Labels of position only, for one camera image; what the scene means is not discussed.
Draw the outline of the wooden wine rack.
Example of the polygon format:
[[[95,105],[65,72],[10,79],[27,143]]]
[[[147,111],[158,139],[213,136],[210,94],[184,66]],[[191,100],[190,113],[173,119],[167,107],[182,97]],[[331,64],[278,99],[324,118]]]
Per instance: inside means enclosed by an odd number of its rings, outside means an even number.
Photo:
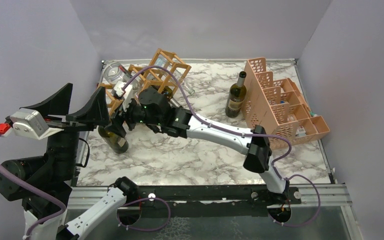
[[[133,89],[133,99],[136,101],[139,100],[139,93],[148,87],[153,87],[157,90],[158,93],[162,93],[164,87],[169,87],[173,90],[173,93],[175,94],[179,87],[181,85],[179,84],[178,80],[173,75],[172,71],[169,71],[163,67],[160,67],[158,65],[155,65],[155,61],[159,55],[160,52],[168,53],[170,57],[173,57],[173,55],[176,55],[174,52],[165,51],[162,49],[157,49],[155,55],[151,59],[149,66],[155,66],[155,68],[147,69],[144,72],[142,72],[140,75],[138,75],[129,85],[132,86]],[[112,62],[118,62],[118,61],[104,61],[103,62],[103,69],[107,64],[110,64]],[[141,71],[143,68],[141,66],[136,66],[131,64],[128,68],[126,68],[129,72],[131,71],[132,77],[139,71]],[[104,84],[102,82],[102,72],[100,77],[100,82],[98,83],[98,87],[104,87]],[[108,113],[111,115],[114,113],[119,107],[122,106],[122,101],[115,99],[115,97],[112,94],[113,89],[106,89],[106,99],[107,99],[107,108]]]

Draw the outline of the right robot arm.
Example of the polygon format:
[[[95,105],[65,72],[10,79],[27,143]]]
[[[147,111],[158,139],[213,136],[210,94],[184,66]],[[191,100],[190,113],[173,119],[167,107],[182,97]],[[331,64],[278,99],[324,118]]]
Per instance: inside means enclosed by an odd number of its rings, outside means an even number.
[[[114,87],[114,97],[120,105],[109,113],[106,104],[106,89],[99,87],[80,110],[69,113],[72,84],[68,83],[40,103],[19,109],[26,113],[26,134],[31,138],[49,137],[63,128],[52,116],[65,116],[68,123],[78,127],[102,126],[120,137],[144,124],[155,133],[174,138],[206,140],[244,155],[243,167],[257,173],[263,179],[269,199],[280,204],[289,196],[289,181],[281,177],[274,167],[270,146],[271,135],[257,125],[254,128],[237,128],[212,121],[184,107],[172,106],[162,93],[148,87],[138,96],[132,85],[121,83]]]

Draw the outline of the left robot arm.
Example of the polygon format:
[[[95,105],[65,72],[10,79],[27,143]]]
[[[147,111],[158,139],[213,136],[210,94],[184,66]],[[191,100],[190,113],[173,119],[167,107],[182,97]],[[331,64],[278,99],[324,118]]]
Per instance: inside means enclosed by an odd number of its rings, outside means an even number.
[[[78,218],[64,223],[76,176],[80,132],[109,124],[105,100],[90,99],[75,113],[70,103],[46,100],[21,107],[0,125],[0,138],[9,130],[32,139],[46,139],[43,155],[0,163],[0,194],[8,201],[21,200],[25,240],[83,240],[108,215],[123,205],[139,201],[138,186],[127,177],[112,183],[107,193]]]

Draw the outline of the clear glass jug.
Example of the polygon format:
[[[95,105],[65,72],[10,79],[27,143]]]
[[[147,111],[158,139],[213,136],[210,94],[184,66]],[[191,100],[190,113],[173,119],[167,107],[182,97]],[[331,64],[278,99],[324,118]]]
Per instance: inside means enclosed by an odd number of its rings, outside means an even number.
[[[106,89],[121,89],[132,78],[132,72],[128,71],[118,62],[107,64],[102,71],[102,83]]]

